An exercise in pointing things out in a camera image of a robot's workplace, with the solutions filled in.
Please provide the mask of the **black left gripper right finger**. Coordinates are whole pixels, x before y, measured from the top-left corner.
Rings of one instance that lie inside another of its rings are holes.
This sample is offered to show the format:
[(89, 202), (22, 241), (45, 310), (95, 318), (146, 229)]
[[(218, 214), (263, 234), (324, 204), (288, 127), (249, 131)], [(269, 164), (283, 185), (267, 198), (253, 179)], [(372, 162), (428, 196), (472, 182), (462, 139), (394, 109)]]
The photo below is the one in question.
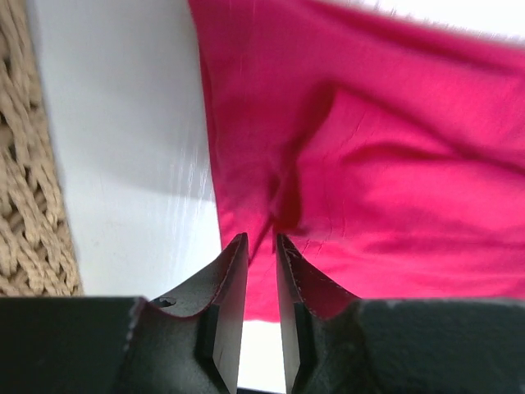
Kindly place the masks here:
[(358, 298), (276, 237), (276, 280), (288, 393), (368, 393)]

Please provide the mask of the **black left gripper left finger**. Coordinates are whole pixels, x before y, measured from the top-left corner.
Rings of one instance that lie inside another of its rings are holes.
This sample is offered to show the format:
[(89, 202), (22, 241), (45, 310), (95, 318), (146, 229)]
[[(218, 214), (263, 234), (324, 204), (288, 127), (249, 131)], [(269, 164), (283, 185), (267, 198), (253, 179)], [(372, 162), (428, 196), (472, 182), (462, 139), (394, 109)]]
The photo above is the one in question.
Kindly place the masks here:
[(140, 301), (126, 338), (124, 393), (235, 393), (248, 273), (241, 233), (167, 293)]

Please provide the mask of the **pink t shirt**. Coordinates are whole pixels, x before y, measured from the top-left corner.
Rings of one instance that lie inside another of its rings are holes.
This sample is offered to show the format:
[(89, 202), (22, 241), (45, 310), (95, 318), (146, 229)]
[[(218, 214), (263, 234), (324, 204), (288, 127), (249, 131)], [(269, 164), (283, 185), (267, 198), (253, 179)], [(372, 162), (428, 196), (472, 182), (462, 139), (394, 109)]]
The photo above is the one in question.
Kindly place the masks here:
[(363, 298), (524, 295), (524, 48), (321, 1), (192, 1), (221, 241)]

